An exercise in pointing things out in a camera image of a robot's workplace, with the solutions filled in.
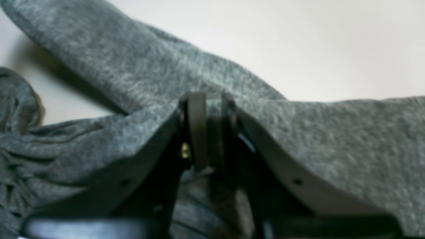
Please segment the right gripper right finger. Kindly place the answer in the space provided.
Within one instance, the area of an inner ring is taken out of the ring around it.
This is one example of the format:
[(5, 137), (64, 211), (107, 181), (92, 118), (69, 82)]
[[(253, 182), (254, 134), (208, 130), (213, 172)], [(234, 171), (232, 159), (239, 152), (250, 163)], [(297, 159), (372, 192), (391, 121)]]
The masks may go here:
[(391, 213), (336, 189), (222, 94), (225, 167), (244, 187), (255, 239), (401, 239)]

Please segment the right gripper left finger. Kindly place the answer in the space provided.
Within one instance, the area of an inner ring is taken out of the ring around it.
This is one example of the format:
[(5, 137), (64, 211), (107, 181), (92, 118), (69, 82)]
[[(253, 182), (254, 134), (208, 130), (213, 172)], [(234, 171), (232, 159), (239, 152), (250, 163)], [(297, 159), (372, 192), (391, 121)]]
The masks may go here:
[(208, 165), (207, 104), (190, 92), (135, 156), (99, 172), (88, 189), (37, 209), (26, 239), (162, 239), (168, 236), (182, 173)]

